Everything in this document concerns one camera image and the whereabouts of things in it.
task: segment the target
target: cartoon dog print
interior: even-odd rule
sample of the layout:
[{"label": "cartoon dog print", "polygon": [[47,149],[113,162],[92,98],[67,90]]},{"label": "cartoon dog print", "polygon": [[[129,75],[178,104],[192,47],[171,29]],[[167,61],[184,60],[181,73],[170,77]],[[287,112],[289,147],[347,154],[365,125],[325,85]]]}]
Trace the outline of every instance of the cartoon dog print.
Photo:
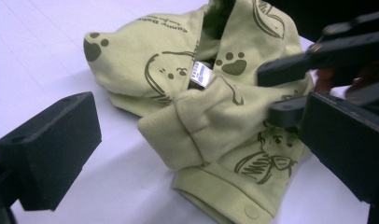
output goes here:
[{"label": "cartoon dog print", "polygon": [[185,64],[189,60],[180,60],[180,58],[188,57],[193,61],[193,56],[194,53],[189,51],[164,51],[152,55],[146,63],[145,78],[157,94],[150,98],[166,105],[172,103],[173,94],[182,90],[182,84],[191,72],[188,70],[189,65]]},{"label": "cartoon dog print", "polygon": [[260,151],[242,158],[234,167],[237,174],[248,176],[259,185],[265,184],[273,174],[287,171],[288,177],[292,174],[292,167],[297,163],[288,157],[271,156],[264,147],[269,144],[274,147],[285,145],[293,147],[291,139],[296,139],[296,129],[285,129],[281,132],[270,132],[266,130],[258,133]]}]

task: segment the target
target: cartoon bear print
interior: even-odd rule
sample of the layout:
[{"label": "cartoon bear print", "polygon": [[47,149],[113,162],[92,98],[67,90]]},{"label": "cartoon bear print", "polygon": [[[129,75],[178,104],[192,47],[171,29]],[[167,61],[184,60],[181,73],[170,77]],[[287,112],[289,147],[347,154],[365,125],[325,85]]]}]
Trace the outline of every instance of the cartoon bear print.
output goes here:
[{"label": "cartoon bear print", "polygon": [[271,156],[265,150],[266,144],[274,145],[274,147],[282,146],[286,141],[285,147],[293,147],[290,142],[292,135],[297,135],[294,129],[286,129],[277,134],[258,133],[258,142],[260,143],[260,151],[248,155],[237,162],[234,167],[234,172],[237,174],[248,176],[255,180],[259,185],[265,184],[272,175],[280,176],[283,172],[288,173],[288,177],[292,174],[292,167],[297,163],[288,157]]},{"label": "cartoon bear print", "polygon": [[91,43],[92,40],[96,41],[98,37],[100,37],[99,33],[90,33],[84,38],[85,57],[90,63],[96,61],[100,57],[102,54],[102,47],[104,48],[109,45],[109,41],[105,38],[102,38],[100,42]]},{"label": "cartoon bear print", "polygon": [[148,85],[157,93],[151,96],[151,99],[166,105],[172,103],[172,95],[181,91],[182,84],[190,73],[188,61],[193,61],[193,55],[193,52],[189,51],[164,51],[149,58],[146,63],[145,78]]},{"label": "cartoon bear print", "polygon": [[[228,52],[225,54],[225,59],[227,62],[230,62],[234,59],[234,55],[232,52]],[[225,63],[218,59],[216,60],[216,65],[221,66],[221,70],[229,75],[240,76],[244,73],[247,67],[247,61],[244,60],[245,54],[243,52],[239,52],[237,54],[238,59],[233,63]]]}]

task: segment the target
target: white label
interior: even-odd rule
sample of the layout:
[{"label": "white label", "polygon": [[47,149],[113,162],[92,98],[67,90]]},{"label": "white label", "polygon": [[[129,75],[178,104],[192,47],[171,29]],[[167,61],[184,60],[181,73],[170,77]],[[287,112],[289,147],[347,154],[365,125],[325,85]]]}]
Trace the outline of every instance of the white label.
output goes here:
[{"label": "white label", "polygon": [[195,65],[193,65],[192,73],[190,75],[190,79],[206,88],[207,84],[209,83],[209,80],[212,76],[212,70],[206,65],[195,62]]}]

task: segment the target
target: baby garment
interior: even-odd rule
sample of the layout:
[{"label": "baby garment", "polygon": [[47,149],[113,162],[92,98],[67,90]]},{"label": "baby garment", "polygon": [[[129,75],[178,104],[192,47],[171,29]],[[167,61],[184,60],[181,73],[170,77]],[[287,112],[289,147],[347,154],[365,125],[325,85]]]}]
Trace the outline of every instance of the baby garment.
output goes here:
[{"label": "baby garment", "polygon": [[[296,128],[265,120],[269,104],[307,94],[303,80],[257,86],[257,68],[300,53],[292,19],[260,0],[210,0],[183,15],[151,14],[114,33],[89,33],[84,50],[112,103],[177,170],[173,188],[221,223],[268,223],[308,151]],[[211,74],[192,88],[195,62]]]}]

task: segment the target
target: printed animal pattern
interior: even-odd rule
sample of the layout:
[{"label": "printed animal pattern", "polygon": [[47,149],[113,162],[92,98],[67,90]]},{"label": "printed animal pattern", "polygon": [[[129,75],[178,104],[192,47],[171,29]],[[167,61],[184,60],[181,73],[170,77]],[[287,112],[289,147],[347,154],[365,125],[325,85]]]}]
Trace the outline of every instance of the printed animal pattern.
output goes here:
[{"label": "printed animal pattern", "polygon": [[[99,33],[91,33],[89,34],[89,37],[92,39],[97,39],[100,36]],[[88,62],[94,62],[96,61],[100,55],[102,54],[102,48],[105,48],[109,45],[109,40],[102,39],[98,43],[90,43],[87,39],[84,39],[84,51],[85,51],[85,58]]]},{"label": "printed animal pattern", "polygon": [[275,38],[285,37],[285,23],[277,15],[272,14],[274,8],[263,1],[253,1],[253,19],[259,28],[266,34]]},{"label": "printed animal pattern", "polygon": [[167,90],[176,88],[176,92],[179,92],[181,86],[176,83],[184,83],[187,74],[191,71],[186,68],[187,64],[170,63],[173,61],[172,57],[190,57],[193,60],[193,55],[193,52],[189,51],[164,51],[149,58],[146,63],[145,78],[148,85],[157,93],[155,96],[151,96],[151,99],[165,105],[173,102],[172,94],[175,92],[167,92]]},{"label": "printed animal pattern", "polygon": [[[232,52],[228,52],[225,55],[225,59],[227,62],[230,62],[234,59],[235,55]],[[221,66],[221,70],[229,75],[240,76],[246,70],[247,61],[244,60],[245,54],[243,52],[239,52],[237,54],[237,60],[233,63],[224,63],[222,60],[216,60],[216,65]]]},{"label": "printed animal pattern", "polygon": [[[290,134],[298,135],[297,129],[286,129],[287,136]],[[282,146],[285,144],[285,136],[282,132],[276,134],[258,133],[258,142],[260,143],[260,151],[242,158],[234,167],[234,172],[240,175],[248,176],[259,184],[265,184],[273,174],[288,172],[288,177],[292,174],[292,168],[297,163],[288,157],[271,156],[265,150],[266,144],[272,146]],[[287,141],[285,147],[293,147],[293,144]]]}]

